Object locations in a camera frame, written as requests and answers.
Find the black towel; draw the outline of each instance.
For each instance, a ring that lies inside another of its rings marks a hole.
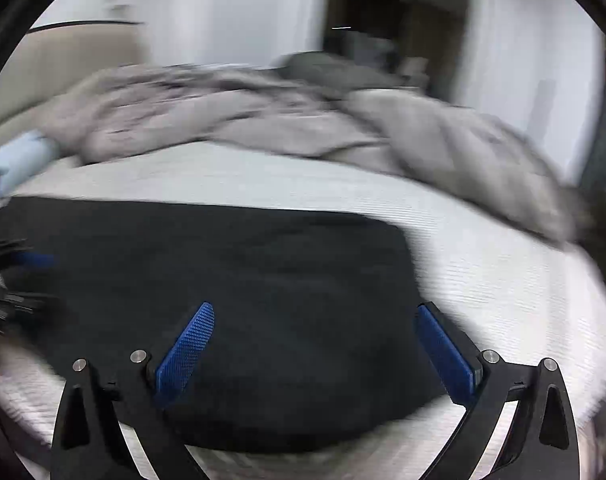
[[[19,197],[0,211],[0,237],[55,257],[46,276],[14,272],[6,282],[61,298],[55,322],[32,338],[63,376],[84,357],[108,381],[133,350],[169,348],[186,313],[213,305],[212,338],[166,410],[186,444],[314,450],[444,393],[414,335],[411,254],[385,222]]]

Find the gray blanket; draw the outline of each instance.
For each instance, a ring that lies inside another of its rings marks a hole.
[[[403,89],[350,92],[253,70],[130,66],[97,72],[45,107],[39,130],[88,163],[217,140],[415,178],[527,231],[572,240],[547,165],[473,110]]]

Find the beige headboard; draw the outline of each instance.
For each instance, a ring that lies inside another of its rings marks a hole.
[[[65,23],[32,30],[0,74],[0,146],[34,128],[40,105],[102,68],[145,62],[134,23]]]

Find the textured blue pad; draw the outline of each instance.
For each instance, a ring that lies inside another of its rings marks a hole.
[[[424,305],[419,307],[416,317],[416,335],[430,356],[452,402],[470,406],[474,400],[472,368]]]
[[[155,402],[165,408],[183,391],[214,330],[214,310],[203,303],[167,353],[156,373]]]
[[[33,253],[31,251],[19,251],[14,255],[17,265],[36,267],[43,269],[54,265],[54,257],[50,254]]]

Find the mattress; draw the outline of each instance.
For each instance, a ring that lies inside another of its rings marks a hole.
[[[560,365],[577,426],[606,396],[606,290],[576,246],[559,250],[471,206],[403,178],[267,155],[210,142],[91,166],[62,159],[16,194],[355,212],[399,226],[413,249],[424,298],[481,349],[510,362]],[[76,356],[70,356],[70,365]],[[51,441],[63,381],[25,349],[0,349],[0,404]],[[492,468],[515,404],[506,405],[473,478]],[[355,442],[297,456],[190,448],[212,479],[419,478],[463,409],[448,398]],[[139,472],[156,478],[136,434],[123,427]]]

